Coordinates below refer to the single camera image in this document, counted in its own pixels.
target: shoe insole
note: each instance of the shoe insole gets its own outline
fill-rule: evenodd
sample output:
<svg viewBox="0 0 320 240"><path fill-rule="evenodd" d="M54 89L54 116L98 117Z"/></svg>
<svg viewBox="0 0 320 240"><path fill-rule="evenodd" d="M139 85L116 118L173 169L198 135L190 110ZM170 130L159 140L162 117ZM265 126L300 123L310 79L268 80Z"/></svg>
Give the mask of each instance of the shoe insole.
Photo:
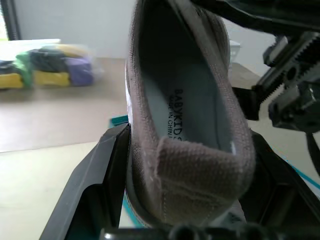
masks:
<svg viewBox="0 0 320 240"><path fill-rule="evenodd" d="M157 134L231 152L220 92L188 29L164 4L144 22L140 67Z"/></svg>

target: clear plastic bag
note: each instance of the clear plastic bag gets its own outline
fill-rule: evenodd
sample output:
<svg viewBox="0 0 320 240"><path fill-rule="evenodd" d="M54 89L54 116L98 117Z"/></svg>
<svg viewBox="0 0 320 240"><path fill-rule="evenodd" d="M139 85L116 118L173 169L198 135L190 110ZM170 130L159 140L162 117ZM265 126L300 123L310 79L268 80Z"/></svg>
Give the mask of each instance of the clear plastic bag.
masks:
<svg viewBox="0 0 320 240"><path fill-rule="evenodd" d="M95 81L92 55L83 46L46 44L44 41L20 46L20 51L17 49L15 46L14 51L10 52L10 60L8 57L1 60L5 57L0 55L0 89L78 87L92 85Z"/></svg>

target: window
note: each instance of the window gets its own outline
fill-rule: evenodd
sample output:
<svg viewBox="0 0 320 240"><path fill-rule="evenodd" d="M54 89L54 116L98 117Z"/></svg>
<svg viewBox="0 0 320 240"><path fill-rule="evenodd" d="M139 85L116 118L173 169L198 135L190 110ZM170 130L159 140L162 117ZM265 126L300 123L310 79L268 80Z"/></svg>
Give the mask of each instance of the window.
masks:
<svg viewBox="0 0 320 240"><path fill-rule="evenodd" d="M0 0L0 42L20 39L14 0Z"/></svg>

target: white object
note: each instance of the white object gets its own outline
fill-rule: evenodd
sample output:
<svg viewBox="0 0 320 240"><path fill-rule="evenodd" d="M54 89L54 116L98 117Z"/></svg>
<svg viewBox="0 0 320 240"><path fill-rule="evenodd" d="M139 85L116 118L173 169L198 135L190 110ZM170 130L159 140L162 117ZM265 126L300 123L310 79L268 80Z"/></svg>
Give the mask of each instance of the white object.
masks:
<svg viewBox="0 0 320 240"><path fill-rule="evenodd" d="M240 43L230 40L230 64L235 62L236 56L240 51Z"/></svg>
<svg viewBox="0 0 320 240"><path fill-rule="evenodd" d="M21 52L40 49L43 46L59 44L60 39L16 40L0 42L0 60L13 61Z"/></svg>

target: gray canvas shoe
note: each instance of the gray canvas shoe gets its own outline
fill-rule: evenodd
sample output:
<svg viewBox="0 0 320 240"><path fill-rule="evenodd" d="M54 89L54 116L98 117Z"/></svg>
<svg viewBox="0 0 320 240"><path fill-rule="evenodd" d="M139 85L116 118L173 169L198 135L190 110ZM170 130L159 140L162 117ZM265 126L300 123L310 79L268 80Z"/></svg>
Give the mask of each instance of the gray canvas shoe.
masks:
<svg viewBox="0 0 320 240"><path fill-rule="evenodd" d="M136 2L126 193L148 226L210 224L251 183L254 147L228 81L229 58L219 17L188 0Z"/></svg>

